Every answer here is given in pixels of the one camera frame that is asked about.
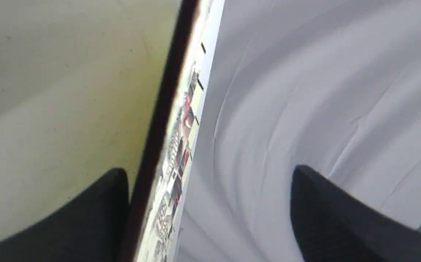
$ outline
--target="white sheet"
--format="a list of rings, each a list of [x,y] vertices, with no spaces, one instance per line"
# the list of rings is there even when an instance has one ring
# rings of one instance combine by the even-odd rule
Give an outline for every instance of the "white sheet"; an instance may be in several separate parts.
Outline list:
[[[302,261],[296,164],[421,225],[421,0],[227,1],[177,261]]]

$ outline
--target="white wall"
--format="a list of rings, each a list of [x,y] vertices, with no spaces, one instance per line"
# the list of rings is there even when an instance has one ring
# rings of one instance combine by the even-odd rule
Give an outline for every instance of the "white wall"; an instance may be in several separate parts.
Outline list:
[[[0,240],[141,157],[175,0],[0,0]]]

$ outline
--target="white fabric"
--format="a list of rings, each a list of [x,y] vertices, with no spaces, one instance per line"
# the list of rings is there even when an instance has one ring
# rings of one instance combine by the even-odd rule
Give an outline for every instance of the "white fabric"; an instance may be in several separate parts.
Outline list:
[[[297,164],[421,225],[421,0],[226,2],[177,261],[302,261]]]

